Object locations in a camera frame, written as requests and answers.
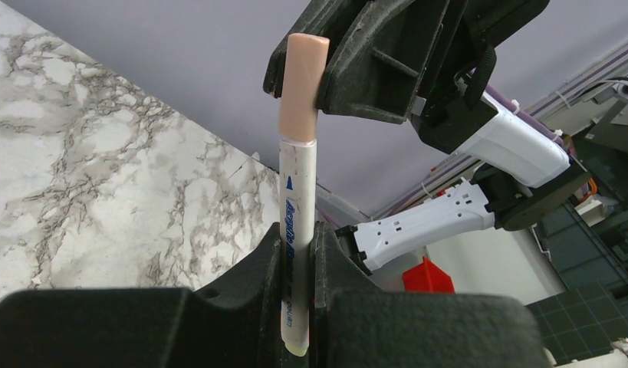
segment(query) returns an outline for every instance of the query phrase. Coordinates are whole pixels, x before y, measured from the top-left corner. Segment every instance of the red object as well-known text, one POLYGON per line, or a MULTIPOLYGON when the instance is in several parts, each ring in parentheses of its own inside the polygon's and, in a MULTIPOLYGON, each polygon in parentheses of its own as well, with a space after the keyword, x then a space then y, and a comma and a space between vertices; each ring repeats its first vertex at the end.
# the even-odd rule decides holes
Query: red object
POLYGON ((402 280, 406 291, 455 293, 452 277, 433 264, 427 257, 422 257, 422 263, 404 272, 402 280))

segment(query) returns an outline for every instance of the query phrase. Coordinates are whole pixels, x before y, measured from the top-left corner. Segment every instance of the screw hole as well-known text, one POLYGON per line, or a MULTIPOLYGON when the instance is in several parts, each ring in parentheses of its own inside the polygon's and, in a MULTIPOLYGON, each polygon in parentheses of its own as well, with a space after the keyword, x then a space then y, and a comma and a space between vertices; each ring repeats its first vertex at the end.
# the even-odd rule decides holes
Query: screw hole
POLYGON ((205 299, 212 299, 213 297, 218 297, 219 292, 216 289, 205 289, 199 294, 201 294, 201 297, 204 297, 205 299))

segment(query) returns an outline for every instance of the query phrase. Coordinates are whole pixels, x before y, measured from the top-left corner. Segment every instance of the zip tie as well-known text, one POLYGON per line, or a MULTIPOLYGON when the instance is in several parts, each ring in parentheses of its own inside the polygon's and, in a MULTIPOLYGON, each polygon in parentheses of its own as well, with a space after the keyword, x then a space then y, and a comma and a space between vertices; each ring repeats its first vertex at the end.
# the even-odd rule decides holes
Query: zip tie
POLYGON ((521 110, 521 108, 519 107, 519 101, 512 100, 510 102, 512 102, 512 104, 515 106, 515 111, 512 111, 512 115, 517 115, 517 113, 519 113, 519 110, 521 110))
POLYGON ((559 90, 556 90, 555 94, 560 98, 560 100, 562 100, 562 102, 564 102, 565 105, 567 105, 567 109, 571 108, 569 100, 567 100, 567 98, 563 94, 561 94, 559 90))
POLYGON ((554 136, 551 141, 555 142, 557 141, 557 138, 560 138, 562 136, 563 131, 558 129, 558 130, 555 130, 553 133, 554 133, 554 136))
POLYGON ((426 188, 424 187, 424 181, 422 181, 422 190, 424 191, 424 193, 426 193, 429 197, 433 198, 433 195, 431 195, 431 193, 426 191, 426 188))

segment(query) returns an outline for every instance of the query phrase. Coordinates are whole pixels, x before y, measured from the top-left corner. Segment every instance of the white plastic housing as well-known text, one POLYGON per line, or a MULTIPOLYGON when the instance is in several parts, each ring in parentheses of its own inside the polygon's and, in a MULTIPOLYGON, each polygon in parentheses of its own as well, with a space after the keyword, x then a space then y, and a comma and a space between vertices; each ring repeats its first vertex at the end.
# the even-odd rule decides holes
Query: white plastic housing
POLYGON ((466 153, 537 188, 569 167, 569 156, 488 94, 482 98, 498 112, 456 151, 466 153))
POLYGON ((481 188, 463 182, 441 197, 382 220, 359 224, 354 232, 363 263, 371 271, 423 246, 463 232, 491 228, 495 216, 485 210, 481 188))

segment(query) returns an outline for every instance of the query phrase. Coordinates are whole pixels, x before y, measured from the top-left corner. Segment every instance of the marble surface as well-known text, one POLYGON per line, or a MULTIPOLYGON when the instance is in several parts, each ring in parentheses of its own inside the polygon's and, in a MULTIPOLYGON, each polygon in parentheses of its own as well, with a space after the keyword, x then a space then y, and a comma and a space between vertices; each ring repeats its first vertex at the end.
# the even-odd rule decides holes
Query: marble surface
POLYGON ((0 298, 199 288, 278 220, 277 181, 0 2, 0 298))

